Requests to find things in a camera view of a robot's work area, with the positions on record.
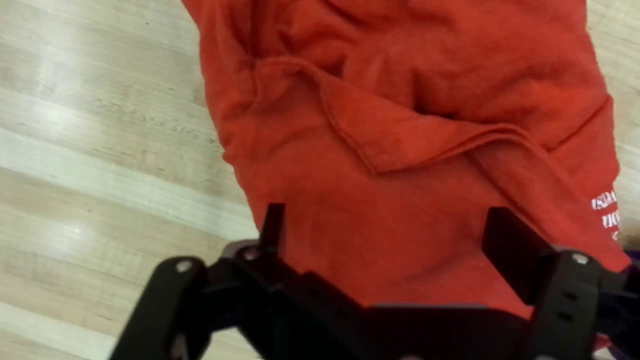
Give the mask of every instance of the red fabric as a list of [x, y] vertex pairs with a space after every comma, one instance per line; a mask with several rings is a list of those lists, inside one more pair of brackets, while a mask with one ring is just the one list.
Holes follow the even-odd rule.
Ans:
[[481, 250], [509, 206], [628, 263], [592, 197], [618, 172], [582, 0], [184, 0], [206, 97], [282, 258], [362, 304], [528, 308]]

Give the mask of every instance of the red cloth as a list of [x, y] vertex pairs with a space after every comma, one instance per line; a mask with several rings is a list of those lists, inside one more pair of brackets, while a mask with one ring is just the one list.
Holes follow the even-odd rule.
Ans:
[[481, 250], [509, 206], [628, 263], [592, 210], [618, 172], [582, 0], [184, 0], [206, 97], [282, 255], [362, 304], [528, 308]]

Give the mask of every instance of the wooden floor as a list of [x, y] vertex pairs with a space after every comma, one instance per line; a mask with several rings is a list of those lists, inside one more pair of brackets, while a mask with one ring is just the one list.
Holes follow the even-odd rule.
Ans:
[[[597, 0], [624, 234], [640, 234], [640, 2]], [[0, 0], [0, 357], [106, 357], [147, 275], [256, 230], [179, 0]], [[216, 357], [256, 357], [226, 333]]]

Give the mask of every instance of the light wood floor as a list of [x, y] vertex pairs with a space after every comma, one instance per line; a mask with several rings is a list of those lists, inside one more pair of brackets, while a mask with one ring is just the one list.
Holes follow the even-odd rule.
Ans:
[[[640, 234], [640, 2], [597, 0]], [[179, 0], [0, 0], [0, 357], [105, 357], [157, 261], [255, 235]], [[236, 333], [216, 357], [256, 357]]]

